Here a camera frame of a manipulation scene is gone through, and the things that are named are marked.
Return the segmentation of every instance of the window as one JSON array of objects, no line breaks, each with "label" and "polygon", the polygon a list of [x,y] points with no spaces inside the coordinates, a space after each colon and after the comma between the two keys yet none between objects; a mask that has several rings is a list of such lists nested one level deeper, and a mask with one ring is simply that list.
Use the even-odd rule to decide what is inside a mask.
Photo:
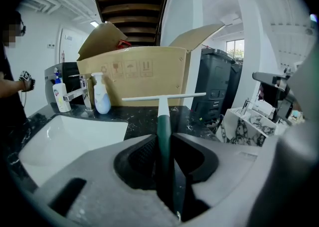
[{"label": "window", "polygon": [[226,42],[226,52],[235,58],[244,57],[245,40],[235,40]]}]

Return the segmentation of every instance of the black countertop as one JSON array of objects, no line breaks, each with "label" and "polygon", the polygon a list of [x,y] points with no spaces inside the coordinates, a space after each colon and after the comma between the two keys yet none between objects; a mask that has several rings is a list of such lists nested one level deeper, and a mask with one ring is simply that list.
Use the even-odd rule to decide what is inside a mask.
[{"label": "black countertop", "polygon": [[[9,168],[22,181],[23,186],[33,192],[37,186],[24,170],[18,154],[28,141],[50,120],[57,115],[97,121],[127,122],[124,139],[156,134],[157,107],[112,107],[107,114],[86,112],[84,105],[71,105],[72,110],[60,113],[56,106],[47,105],[28,118],[23,126],[16,128],[4,140],[4,157]],[[192,136],[218,141],[215,135],[186,106],[169,107],[172,132],[186,133]]]}]

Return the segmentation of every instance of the wooden staircase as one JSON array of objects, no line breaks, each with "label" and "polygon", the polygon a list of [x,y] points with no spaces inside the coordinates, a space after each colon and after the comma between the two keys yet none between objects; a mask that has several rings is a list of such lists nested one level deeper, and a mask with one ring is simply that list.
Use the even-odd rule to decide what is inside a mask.
[{"label": "wooden staircase", "polygon": [[118,27],[133,46],[159,45],[166,0],[95,0],[102,22]]}]

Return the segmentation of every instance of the white lotion bottle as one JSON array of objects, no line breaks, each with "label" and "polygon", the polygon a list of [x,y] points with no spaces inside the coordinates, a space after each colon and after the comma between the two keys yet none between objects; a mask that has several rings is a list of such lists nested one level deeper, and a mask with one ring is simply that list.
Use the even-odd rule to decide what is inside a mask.
[{"label": "white lotion bottle", "polygon": [[100,114],[106,114],[111,109],[111,103],[105,85],[102,83],[103,73],[92,73],[92,76],[96,80],[96,84],[94,85],[95,108]]},{"label": "white lotion bottle", "polygon": [[55,97],[56,104],[58,105],[59,111],[61,113],[71,111],[71,106],[69,102],[65,102],[63,100],[63,96],[66,95],[66,87],[63,82],[61,82],[59,78],[59,73],[56,73],[55,84],[52,86],[53,93]]}]

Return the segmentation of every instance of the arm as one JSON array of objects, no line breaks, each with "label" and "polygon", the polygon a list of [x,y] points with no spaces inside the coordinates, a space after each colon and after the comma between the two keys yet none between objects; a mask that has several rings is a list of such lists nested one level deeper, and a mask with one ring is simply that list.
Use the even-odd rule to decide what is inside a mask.
[{"label": "arm", "polygon": [[24,90],[23,81],[9,81],[0,79],[0,98],[10,97],[20,90]]}]

